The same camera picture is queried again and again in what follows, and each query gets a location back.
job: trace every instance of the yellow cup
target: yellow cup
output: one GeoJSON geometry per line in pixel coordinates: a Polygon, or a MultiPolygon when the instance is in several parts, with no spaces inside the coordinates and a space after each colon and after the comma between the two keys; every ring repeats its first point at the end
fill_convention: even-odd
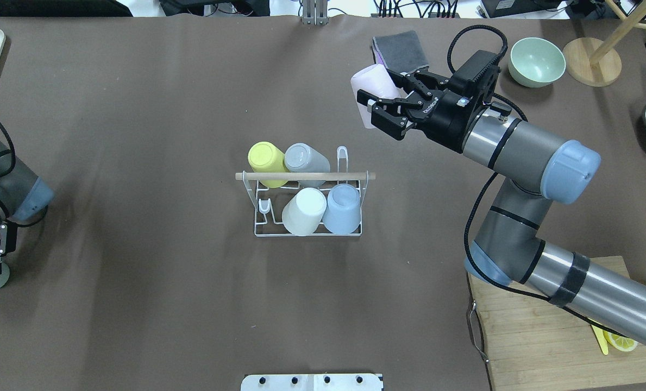
{"type": "MultiPolygon", "coordinates": [[[[248,163],[256,173],[288,173],[284,164],[284,153],[268,141],[260,141],[250,147],[248,163]]],[[[286,183],[285,180],[261,182],[269,188],[281,187],[286,183]]]]}

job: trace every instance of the wooden pole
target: wooden pole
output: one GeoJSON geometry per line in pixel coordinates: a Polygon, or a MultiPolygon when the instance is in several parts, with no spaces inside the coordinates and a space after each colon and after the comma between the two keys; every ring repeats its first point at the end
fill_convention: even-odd
{"type": "MultiPolygon", "coordinates": [[[[608,7],[610,7],[610,9],[613,10],[613,12],[615,12],[615,15],[618,15],[620,20],[626,19],[625,13],[622,10],[620,10],[620,7],[618,7],[618,5],[616,5],[615,2],[613,2],[613,0],[605,0],[605,3],[608,4],[608,7]]],[[[634,27],[636,27],[637,29],[646,30],[646,23],[637,23],[636,25],[634,25],[634,27]]]]}
{"type": "MultiPolygon", "coordinates": [[[[360,181],[366,180],[367,173],[246,173],[246,180],[324,180],[324,181],[360,181]]],[[[369,180],[375,180],[375,173],[368,173],[369,180]]],[[[236,180],[243,180],[243,173],[236,173],[236,180]]]]}
{"type": "Polygon", "coordinates": [[[636,9],[629,15],[629,17],[625,18],[623,22],[618,26],[617,29],[613,31],[613,33],[608,37],[608,39],[604,40],[603,44],[596,49],[595,52],[593,52],[593,55],[591,55],[591,58],[589,61],[591,62],[591,65],[598,64],[600,59],[603,58],[604,55],[608,54],[610,50],[615,47],[618,42],[620,42],[623,37],[625,37],[630,30],[634,28],[634,25],[636,25],[640,20],[642,20],[646,16],[646,0],[642,0],[642,2],[636,7],[636,9]]]}

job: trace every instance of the black tape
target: black tape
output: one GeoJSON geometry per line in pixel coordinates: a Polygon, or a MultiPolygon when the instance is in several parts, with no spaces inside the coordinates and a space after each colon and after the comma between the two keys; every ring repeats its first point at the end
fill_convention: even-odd
{"type": "Polygon", "coordinates": [[[516,126],[518,126],[520,122],[521,119],[518,118],[514,119],[513,122],[511,122],[509,128],[506,130],[506,133],[504,133],[504,136],[501,137],[501,140],[499,140],[497,147],[494,149],[494,153],[492,153],[492,157],[490,158],[489,164],[487,164],[487,168],[489,168],[490,170],[494,169],[494,164],[497,163],[497,158],[499,158],[501,150],[504,149],[506,141],[509,140],[509,137],[511,137],[511,134],[514,130],[516,130],[516,126]]]}
{"type": "Polygon", "coordinates": [[[557,292],[554,292],[554,295],[549,298],[549,303],[557,307],[564,307],[572,302],[584,284],[590,265],[591,260],[588,257],[574,253],[574,260],[572,260],[572,265],[569,267],[569,272],[564,277],[564,281],[562,281],[562,285],[559,286],[557,292]]]}

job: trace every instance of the dish rack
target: dish rack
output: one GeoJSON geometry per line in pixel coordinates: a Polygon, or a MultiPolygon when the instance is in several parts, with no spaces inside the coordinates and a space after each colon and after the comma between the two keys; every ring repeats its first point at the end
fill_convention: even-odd
{"type": "Polygon", "coordinates": [[[284,223],[281,222],[281,211],[302,188],[298,181],[324,180],[325,183],[318,189],[326,195],[333,186],[341,182],[348,183],[359,191],[362,205],[362,219],[357,230],[347,235],[337,235],[326,230],[323,223],[320,223],[318,229],[309,236],[359,237],[362,235],[364,225],[364,197],[368,189],[368,181],[375,180],[375,173],[369,171],[350,173],[347,147],[339,146],[337,147],[337,172],[335,173],[248,173],[243,171],[236,173],[236,180],[243,181],[248,197],[255,208],[253,233],[256,237],[295,237],[294,234],[286,230],[284,223]],[[286,180],[288,182],[278,188],[268,188],[261,183],[263,180],[286,180]],[[255,188],[251,186],[251,181],[255,181],[255,188]]]}

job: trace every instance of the lemon slice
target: lemon slice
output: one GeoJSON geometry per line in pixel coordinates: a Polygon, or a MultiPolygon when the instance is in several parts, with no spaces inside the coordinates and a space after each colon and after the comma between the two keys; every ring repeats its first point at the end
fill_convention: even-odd
{"type": "Polygon", "coordinates": [[[607,332],[603,330],[603,336],[605,339],[610,342],[615,349],[620,351],[633,351],[636,349],[636,346],[639,344],[637,341],[627,337],[621,337],[617,334],[612,334],[612,332],[607,332]]]}

